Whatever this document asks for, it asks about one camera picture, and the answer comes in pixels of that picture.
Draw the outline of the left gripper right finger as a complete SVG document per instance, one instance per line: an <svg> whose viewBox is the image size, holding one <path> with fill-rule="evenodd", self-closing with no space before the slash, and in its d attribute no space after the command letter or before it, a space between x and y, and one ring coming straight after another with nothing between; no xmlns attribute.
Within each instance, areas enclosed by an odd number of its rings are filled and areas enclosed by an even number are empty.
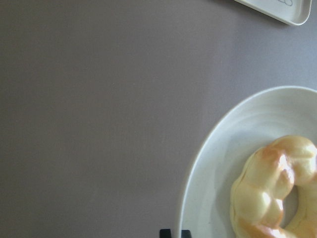
<svg viewBox="0 0 317 238"><path fill-rule="evenodd" d="M190 230L182 230L181 231L181 238L192 238Z"/></svg>

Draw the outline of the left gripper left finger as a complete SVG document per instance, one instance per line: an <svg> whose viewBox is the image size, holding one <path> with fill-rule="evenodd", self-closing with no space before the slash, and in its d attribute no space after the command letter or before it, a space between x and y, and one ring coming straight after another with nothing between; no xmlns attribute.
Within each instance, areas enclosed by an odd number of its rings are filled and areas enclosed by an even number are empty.
<svg viewBox="0 0 317 238"><path fill-rule="evenodd" d="M172 238L171 229L161 229L159 231L159 238Z"/></svg>

